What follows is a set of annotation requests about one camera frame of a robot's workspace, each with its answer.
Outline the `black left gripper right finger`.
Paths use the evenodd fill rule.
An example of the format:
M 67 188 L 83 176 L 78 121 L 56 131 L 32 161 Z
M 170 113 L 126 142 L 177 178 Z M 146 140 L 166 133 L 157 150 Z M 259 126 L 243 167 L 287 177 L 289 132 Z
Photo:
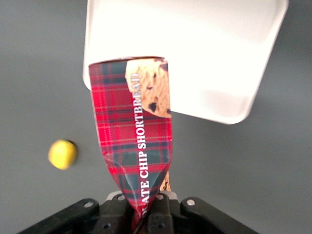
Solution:
M 156 195 L 150 209 L 146 231 L 148 234 L 174 234 L 174 222 L 170 212 L 170 202 L 177 201 L 171 191 L 161 191 Z

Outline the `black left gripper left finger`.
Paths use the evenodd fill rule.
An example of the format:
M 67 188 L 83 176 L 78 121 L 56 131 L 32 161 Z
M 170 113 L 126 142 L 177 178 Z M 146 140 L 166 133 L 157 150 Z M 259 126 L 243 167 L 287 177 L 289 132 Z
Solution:
M 100 234 L 130 234 L 134 210 L 121 191 L 112 192 L 100 206 Z

